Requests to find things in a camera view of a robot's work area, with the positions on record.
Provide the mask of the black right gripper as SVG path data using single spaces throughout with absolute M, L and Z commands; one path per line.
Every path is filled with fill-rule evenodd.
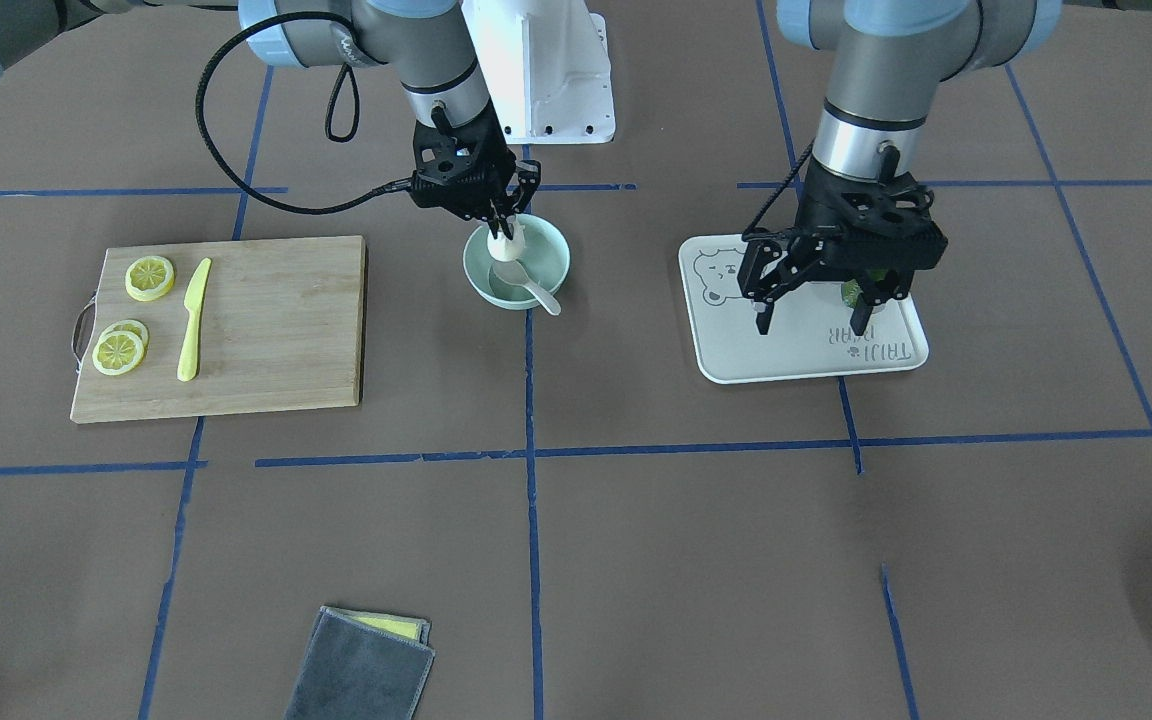
M 434 126 L 419 122 L 414 129 L 411 199 L 420 209 L 484 222 L 490 236 L 515 241 L 517 215 L 538 191 L 541 164 L 513 154 L 493 103 L 462 126 L 452 126 L 444 109 L 434 115 Z

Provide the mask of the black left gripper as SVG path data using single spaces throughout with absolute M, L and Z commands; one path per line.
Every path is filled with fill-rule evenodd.
M 809 170 L 796 223 L 748 232 L 738 291 L 753 301 L 756 332 L 767 336 L 774 305 L 808 282 L 854 281 L 849 327 L 863 338 L 888 300 L 904 300 L 914 275 L 940 263 L 948 240 L 931 217 L 932 187 L 911 174 L 887 183 Z

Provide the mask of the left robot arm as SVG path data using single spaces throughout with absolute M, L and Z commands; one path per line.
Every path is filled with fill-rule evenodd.
M 803 177 L 795 222 L 742 232 L 738 291 L 767 334 L 776 302 L 809 283 L 850 285 L 850 327 L 867 329 L 948 241 L 931 217 L 934 194 L 914 177 L 916 142 L 937 88 L 1037 50 L 1060 1 L 780 1 L 787 40 L 835 55 L 814 141 L 794 165 Z

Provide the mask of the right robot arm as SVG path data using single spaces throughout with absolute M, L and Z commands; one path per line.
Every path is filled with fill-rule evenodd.
M 238 190 L 306 217 L 406 194 L 420 209 L 442 209 L 485 223 L 499 240 L 515 240 L 516 218 L 538 190 L 541 169 L 509 149 L 457 1 L 217 1 L 210 8 L 236 14 L 238 31 L 200 73 L 195 122 L 212 160 Z M 132 9 L 132 1 L 0 1 L 0 77 L 58 36 Z M 223 159 L 206 122 L 212 77 L 238 47 L 270 67 L 334 68 L 338 88 L 355 86 L 357 70 L 392 69 L 415 115 L 411 176 L 323 209 L 257 191 Z

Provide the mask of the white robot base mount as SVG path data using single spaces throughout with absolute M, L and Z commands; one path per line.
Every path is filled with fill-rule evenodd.
M 607 26 L 585 1 L 463 1 L 511 145 L 609 143 L 617 132 Z

